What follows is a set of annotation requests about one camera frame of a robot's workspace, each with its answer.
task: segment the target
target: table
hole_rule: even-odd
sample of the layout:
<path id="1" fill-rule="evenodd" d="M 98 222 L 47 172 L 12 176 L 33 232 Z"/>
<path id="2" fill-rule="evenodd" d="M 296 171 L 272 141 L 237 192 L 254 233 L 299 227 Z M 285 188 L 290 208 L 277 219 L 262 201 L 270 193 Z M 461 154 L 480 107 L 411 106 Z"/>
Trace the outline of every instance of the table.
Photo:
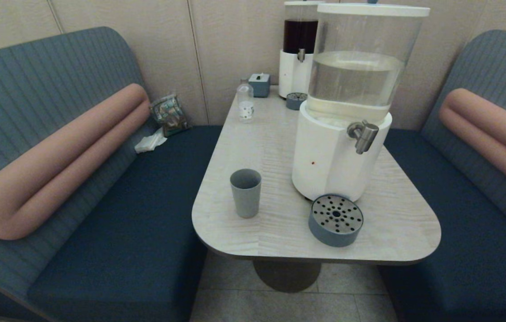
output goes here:
<path id="1" fill-rule="evenodd" d="M 384 147 L 356 202 L 365 218 L 356 241 L 331 247 L 312 235 L 311 202 L 291 179 L 298 111 L 286 108 L 277 93 L 272 86 L 268 98 L 255 98 L 249 124 L 239 122 L 233 100 L 192 210 L 202 242 L 218 254 L 253 260 L 261 279 L 280 291 L 304 287 L 302 279 L 312 284 L 320 263 L 407 265 L 430 255 L 441 237 L 438 219 Z M 262 177 L 259 213 L 250 219 L 237 216 L 229 183 L 243 168 Z M 271 285 L 287 276 L 287 285 Z"/>

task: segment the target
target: white dispenser base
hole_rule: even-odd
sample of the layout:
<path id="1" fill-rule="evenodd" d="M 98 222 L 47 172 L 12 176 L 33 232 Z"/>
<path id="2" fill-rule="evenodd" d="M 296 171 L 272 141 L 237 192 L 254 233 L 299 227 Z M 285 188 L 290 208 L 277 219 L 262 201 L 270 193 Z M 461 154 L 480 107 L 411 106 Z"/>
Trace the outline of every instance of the white dispenser base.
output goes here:
<path id="1" fill-rule="evenodd" d="M 290 93 L 308 93 L 313 54 L 304 55 L 300 62 L 296 54 L 281 50 L 279 60 L 279 96 L 287 98 Z"/>
<path id="2" fill-rule="evenodd" d="M 372 123 L 378 126 L 378 134 L 369 151 L 359 155 L 354 147 L 356 140 L 347 135 L 346 127 L 330 126 L 314 119 L 304 102 L 300 106 L 292 168 L 295 188 L 310 200 L 324 194 L 358 200 L 370 181 L 392 124 L 392 115 L 388 113 L 384 119 Z"/>

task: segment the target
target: drip tray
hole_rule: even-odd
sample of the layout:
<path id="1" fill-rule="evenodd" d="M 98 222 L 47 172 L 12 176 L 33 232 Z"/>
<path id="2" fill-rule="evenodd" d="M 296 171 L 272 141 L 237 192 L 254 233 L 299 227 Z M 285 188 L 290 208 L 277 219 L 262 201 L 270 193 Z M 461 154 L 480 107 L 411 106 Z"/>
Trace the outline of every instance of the drip tray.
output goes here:
<path id="1" fill-rule="evenodd" d="M 311 207 L 308 226 L 321 242 L 333 247 L 353 243 L 364 223 L 360 208 L 344 196 L 319 196 Z"/>

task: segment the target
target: gray plastic cup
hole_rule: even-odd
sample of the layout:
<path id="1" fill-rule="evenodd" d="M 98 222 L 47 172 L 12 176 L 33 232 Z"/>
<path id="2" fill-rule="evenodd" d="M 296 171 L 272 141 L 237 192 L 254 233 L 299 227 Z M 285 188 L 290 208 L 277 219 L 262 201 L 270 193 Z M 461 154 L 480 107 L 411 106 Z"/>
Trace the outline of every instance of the gray plastic cup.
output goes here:
<path id="1" fill-rule="evenodd" d="M 231 177 L 231 191 L 241 218 L 251 218 L 259 212 L 261 174 L 253 169 L 235 171 Z"/>

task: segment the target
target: pink cushion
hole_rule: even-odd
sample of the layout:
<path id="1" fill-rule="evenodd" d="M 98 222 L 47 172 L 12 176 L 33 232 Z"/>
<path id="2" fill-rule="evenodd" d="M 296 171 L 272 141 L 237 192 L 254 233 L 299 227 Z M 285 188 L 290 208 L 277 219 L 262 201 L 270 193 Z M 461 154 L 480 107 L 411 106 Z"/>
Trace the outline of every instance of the pink cushion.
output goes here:
<path id="1" fill-rule="evenodd" d="M 506 110 L 460 88 L 447 95 L 439 118 L 506 175 Z"/>
<path id="2" fill-rule="evenodd" d="M 128 85 L 0 170 L 0 239 L 39 228 L 148 117 L 145 90 Z"/>

